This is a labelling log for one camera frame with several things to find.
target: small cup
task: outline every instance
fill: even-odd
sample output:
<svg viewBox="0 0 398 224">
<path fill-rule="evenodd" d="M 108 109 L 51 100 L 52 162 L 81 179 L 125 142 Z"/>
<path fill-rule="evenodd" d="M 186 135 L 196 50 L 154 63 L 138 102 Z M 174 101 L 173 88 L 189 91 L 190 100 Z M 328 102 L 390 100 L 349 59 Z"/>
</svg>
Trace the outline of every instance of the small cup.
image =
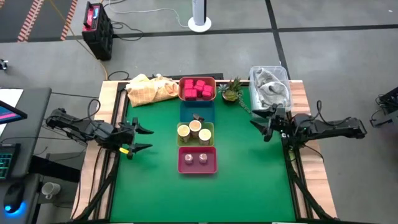
<svg viewBox="0 0 398 224">
<path fill-rule="evenodd" d="M 189 123 L 189 129 L 191 130 L 192 137 L 197 138 L 201 130 L 201 122 L 197 120 L 191 121 Z"/>
<path fill-rule="evenodd" d="M 187 125 L 181 125 L 177 128 L 177 133 L 178 136 L 180 136 L 180 138 L 182 138 L 182 140 L 187 143 L 190 137 L 190 130 L 189 127 Z"/>
<path fill-rule="evenodd" d="M 45 195 L 45 199 L 50 200 L 54 195 L 57 195 L 61 191 L 61 186 L 56 183 L 47 182 L 42 187 L 42 193 Z"/>
<path fill-rule="evenodd" d="M 202 164 L 207 163 L 207 155 L 205 153 L 199 155 L 199 162 Z"/>
<path fill-rule="evenodd" d="M 210 144 L 211 132 L 209 129 L 202 129 L 199 132 L 199 144 L 208 146 Z"/>
<path fill-rule="evenodd" d="M 191 154 L 185 155 L 184 159 L 186 164 L 192 164 L 193 162 L 193 156 Z"/>
</svg>

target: hazard tape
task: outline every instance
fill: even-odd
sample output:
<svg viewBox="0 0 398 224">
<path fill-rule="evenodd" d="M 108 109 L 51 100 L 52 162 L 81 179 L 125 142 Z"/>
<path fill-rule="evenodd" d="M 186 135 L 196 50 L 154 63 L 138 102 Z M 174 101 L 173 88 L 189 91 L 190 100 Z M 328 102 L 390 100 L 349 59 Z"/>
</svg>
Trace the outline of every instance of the hazard tape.
<svg viewBox="0 0 398 224">
<path fill-rule="evenodd" d="M 61 40 L 65 40 L 67 38 L 68 31 L 70 28 L 70 23 L 72 22 L 73 15 L 75 14 L 76 5 L 77 5 L 77 0 L 72 0 L 65 25 L 63 26 L 62 29 Z"/>
<path fill-rule="evenodd" d="M 34 0 L 18 35 L 18 42 L 27 42 L 44 0 Z"/>
</svg>

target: computer screen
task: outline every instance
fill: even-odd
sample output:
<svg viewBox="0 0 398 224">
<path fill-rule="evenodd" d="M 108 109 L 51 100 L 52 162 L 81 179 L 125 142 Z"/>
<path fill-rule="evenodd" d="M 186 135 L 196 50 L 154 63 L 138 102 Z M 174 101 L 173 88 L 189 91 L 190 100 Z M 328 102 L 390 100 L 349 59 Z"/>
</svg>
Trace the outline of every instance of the computer screen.
<svg viewBox="0 0 398 224">
<path fill-rule="evenodd" d="M 0 124 L 19 121 L 26 118 L 27 115 L 24 112 L 8 105 L 3 101 L 0 101 Z"/>
</svg>

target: pink tray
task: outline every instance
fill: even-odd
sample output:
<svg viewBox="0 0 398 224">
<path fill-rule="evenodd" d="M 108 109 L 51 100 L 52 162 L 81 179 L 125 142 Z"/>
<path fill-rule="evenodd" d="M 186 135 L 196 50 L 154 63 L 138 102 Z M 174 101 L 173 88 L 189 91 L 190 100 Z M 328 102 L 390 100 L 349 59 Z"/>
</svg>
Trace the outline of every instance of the pink tray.
<svg viewBox="0 0 398 224">
<path fill-rule="evenodd" d="M 180 79 L 180 89 L 178 91 L 178 97 L 180 97 L 181 100 L 185 101 L 185 93 L 184 93 L 184 85 L 185 85 L 185 80 L 186 79 L 192 79 L 194 83 L 196 83 L 198 80 L 203 80 L 205 81 L 206 85 L 211 85 L 213 87 L 213 94 L 211 98 L 204 100 L 202 97 L 198 97 L 196 101 L 211 101 L 216 98 L 217 95 L 217 87 L 216 87 L 216 80 L 213 77 L 183 77 Z"/>
<path fill-rule="evenodd" d="M 207 154 L 207 163 L 199 162 L 199 155 Z M 193 163 L 185 163 L 185 155 L 193 156 Z M 181 174 L 214 174 L 217 172 L 217 153 L 213 146 L 184 146 L 178 149 L 178 172 Z"/>
</svg>

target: plastic container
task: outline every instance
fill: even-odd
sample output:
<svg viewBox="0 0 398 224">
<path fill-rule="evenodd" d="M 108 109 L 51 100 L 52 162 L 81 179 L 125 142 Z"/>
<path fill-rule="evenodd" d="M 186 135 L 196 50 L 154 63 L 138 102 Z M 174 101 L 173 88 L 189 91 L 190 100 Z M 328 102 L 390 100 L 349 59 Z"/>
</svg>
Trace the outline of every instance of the plastic container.
<svg viewBox="0 0 398 224">
<path fill-rule="evenodd" d="M 213 101 L 182 101 L 180 105 L 180 122 L 189 123 L 193 114 L 198 114 L 205 122 L 215 123 L 216 111 Z"/>
<path fill-rule="evenodd" d="M 209 99 L 214 100 L 216 98 L 216 94 L 217 94 L 217 89 L 216 89 L 216 80 L 214 80 L 214 78 L 212 77 L 183 77 L 180 79 L 180 82 L 178 83 L 179 85 L 179 90 L 178 90 L 178 97 L 185 101 L 185 93 L 184 93 L 184 86 L 185 86 L 185 80 L 193 80 L 194 84 L 198 81 L 198 80 L 203 80 L 205 81 L 206 85 L 210 85 L 213 87 L 213 95 L 212 97 Z M 197 101 L 209 101 L 209 100 L 204 100 L 202 97 L 198 97 Z"/>
<path fill-rule="evenodd" d="M 183 125 L 183 124 L 189 125 L 189 123 L 178 123 L 177 128 L 179 126 Z M 202 129 L 203 128 L 209 129 L 209 131 L 211 133 L 211 138 L 210 138 L 210 143 L 209 143 L 208 146 L 214 146 L 215 139 L 214 139 L 214 125 L 213 125 L 213 123 L 204 122 L 204 123 L 201 124 L 201 128 Z M 177 145 L 178 146 L 200 146 L 200 147 L 205 147 L 205 146 L 202 146 L 199 143 L 199 138 L 190 138 L 188 140 L 188 142 L 184 142 L 183 139 L 180 136 L 178 136 L 178 133 L 177 133 Z"/>
<path fill-rule="evenodd" d="M 293 102 L 292 102 L 292 92 L 290 90 L 290 85 L 289 85 L 289 79 L 287 78 L 287 72 L 286 69 L 282 66 L 254 66 L 250 69 L 249 72 L 249 79 L 250 79 L 250 85 L 249 85 L 249 91 L 250 91 L 250 99 L 251 99 L 251 109 L 252 110 L 264 110 L 268 109 L 268 107 L 263 107 L 261 105 L 257 90 L 256 90 L 256 81 L 257 81 L 257 74 L 255 71 L 259 70 L 260 68 L 264 68 L 277 77 L 280 82 L 282 82 L 286 87 L 287 91 L 289 92 L 289 100 L 287 101 L 287 105 L 285 106 L 286 112 L 289 112 L 292 107 L 293 107 Z M 256 114 L 252 114 L 253 118 L 255 119 L 262 119 L 260 116 Z"/>
<path fill-rule="evenodd" d="M 207 162 L 202 164 L 199 155 L 205 153 Z M 185 155 L 193 156 L 192 164 L 185 162 Z M 184 146 L 178 149 L 178 172 L 181 174 L 215 174 L 217 172 L 217 153 L 213 146 Z"/>
</svg>

